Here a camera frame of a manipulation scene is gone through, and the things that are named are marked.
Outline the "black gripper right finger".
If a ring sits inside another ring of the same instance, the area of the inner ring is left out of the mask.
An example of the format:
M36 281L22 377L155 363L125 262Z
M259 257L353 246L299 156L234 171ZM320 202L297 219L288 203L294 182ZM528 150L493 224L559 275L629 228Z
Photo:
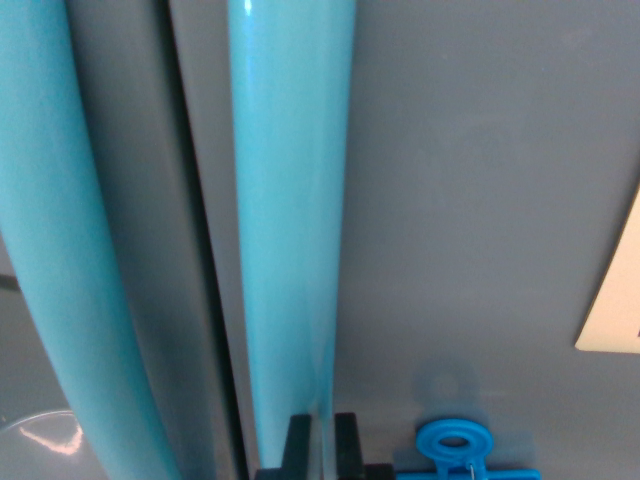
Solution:
M357 418L352 412L336 413L323 430L323 477L363 478Z

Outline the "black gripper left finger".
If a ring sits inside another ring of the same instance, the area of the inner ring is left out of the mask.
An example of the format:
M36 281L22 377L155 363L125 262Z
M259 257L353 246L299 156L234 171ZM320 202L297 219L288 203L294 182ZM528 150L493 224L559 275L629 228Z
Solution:
M321 445L317 422L309 414L290 417L279 478L321 478Z

